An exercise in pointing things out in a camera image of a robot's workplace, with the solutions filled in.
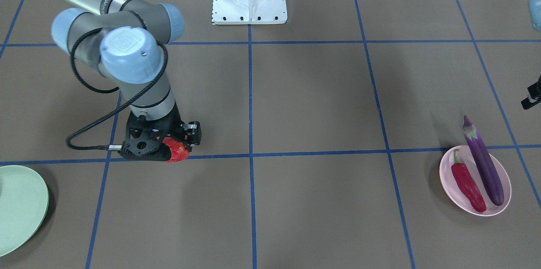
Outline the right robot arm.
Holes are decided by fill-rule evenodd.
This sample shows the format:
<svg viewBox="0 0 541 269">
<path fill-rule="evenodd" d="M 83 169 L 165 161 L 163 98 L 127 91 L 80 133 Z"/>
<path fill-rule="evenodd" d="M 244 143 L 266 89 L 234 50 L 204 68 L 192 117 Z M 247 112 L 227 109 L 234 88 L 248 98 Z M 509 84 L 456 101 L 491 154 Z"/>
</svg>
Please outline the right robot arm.
<svg viewBox="0 0 541 269">
<path fill-rule="evenodd" d="M 75 150 L 116 151 L 123 158 L 179 162 L 198 144 L 197 122 L 181 119 L 166 75 L 166 44 L 184 32 L 172 4 L 143 0 L 61 0 L 73 5 L 52 23 L 52 39 L 69 55 L 75 77 L 95 93 L 119 91 L 124 103 L 66 138 Z M 130 109 L 120 145 L 79 146 L 73 140 Z"/>
</svg>

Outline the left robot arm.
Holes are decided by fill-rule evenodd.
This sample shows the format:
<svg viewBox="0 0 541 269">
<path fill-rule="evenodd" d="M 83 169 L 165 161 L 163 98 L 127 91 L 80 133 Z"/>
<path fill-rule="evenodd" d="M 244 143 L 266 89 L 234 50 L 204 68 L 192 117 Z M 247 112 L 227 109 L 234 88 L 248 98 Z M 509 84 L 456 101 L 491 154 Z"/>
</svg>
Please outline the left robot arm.
<svg viewBox="0 0 541 269">
<path fill-rule="evenodd" d="M 528 0 L 531 26 L 534 30 L 541 31 L 541 0 Z"/>
</svg>

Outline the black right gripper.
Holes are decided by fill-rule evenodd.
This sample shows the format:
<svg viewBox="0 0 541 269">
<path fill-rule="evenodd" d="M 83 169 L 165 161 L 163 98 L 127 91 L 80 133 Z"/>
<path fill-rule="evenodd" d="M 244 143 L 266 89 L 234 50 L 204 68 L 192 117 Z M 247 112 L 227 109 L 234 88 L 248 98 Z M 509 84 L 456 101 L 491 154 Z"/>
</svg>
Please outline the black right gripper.
<svg viewBox="0 0 541 269">
<path fill-rule="evenodd" d="M 120 155 L 130 160 L 166 162 L 171 155 L 163 141 L 167 137 L 178 141 L 182 124 L 176 108 L 164 117 L 150 121 L 145 115 L 136 116 L 131 112 Z"/>
</svg>

